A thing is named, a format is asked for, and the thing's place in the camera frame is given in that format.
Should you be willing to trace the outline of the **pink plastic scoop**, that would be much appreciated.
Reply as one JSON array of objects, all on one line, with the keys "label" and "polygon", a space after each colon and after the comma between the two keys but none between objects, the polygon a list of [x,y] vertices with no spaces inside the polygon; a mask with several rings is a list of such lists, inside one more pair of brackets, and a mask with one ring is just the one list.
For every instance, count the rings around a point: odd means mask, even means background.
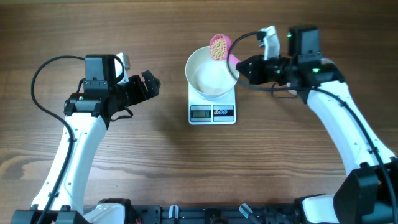
[{"label": "pink plastic scoop", "polygon": [[221,61],[227,60],[227,57],[229,56],[229,64],[235,67],[240,60],[237,59],[233,54],[228,54],[231,46],[232,41],[227,35],[216,34],[210,40],[209,44],[211,58],[216,61]]}]

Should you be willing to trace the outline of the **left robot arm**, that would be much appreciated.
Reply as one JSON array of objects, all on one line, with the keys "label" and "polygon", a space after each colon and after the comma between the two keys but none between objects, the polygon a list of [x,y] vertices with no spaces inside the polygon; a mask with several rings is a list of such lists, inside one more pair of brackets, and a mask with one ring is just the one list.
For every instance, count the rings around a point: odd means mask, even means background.
[{"label": "left robot arm", "polygon": [[16,210],[12,223],[141,223],[140,215],[129,199],[109,198],[99,201],[90,212],[84,212],[88,176],[97,148],[104,138],[113,115],[159,95],[160,80],[146,70],[127,76],[128,57],[87,55],[85,77],[77,91],[64,103],[64,117],[45,109],[30,88],[34,104],[59,120],[63,126],[57,153],[49,174],[34,198],[30,209]]}]

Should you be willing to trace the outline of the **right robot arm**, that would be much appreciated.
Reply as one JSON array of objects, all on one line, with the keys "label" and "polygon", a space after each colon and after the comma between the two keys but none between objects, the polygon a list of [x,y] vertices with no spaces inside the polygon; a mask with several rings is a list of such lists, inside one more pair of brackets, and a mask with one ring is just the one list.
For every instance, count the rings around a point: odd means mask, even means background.
[{"label": "right robot arm", "polygon": [[289,29],[288,55],[280,56],[275,27],[255,31],[262,55],[236,64],[243,85],[293,91],[318,116],[334,142],[346,178],[331,195],[295,201],[297,223],[396,223],[397,157],[376,136],[356,106],[335,63],[320,49],[316,26]]}]

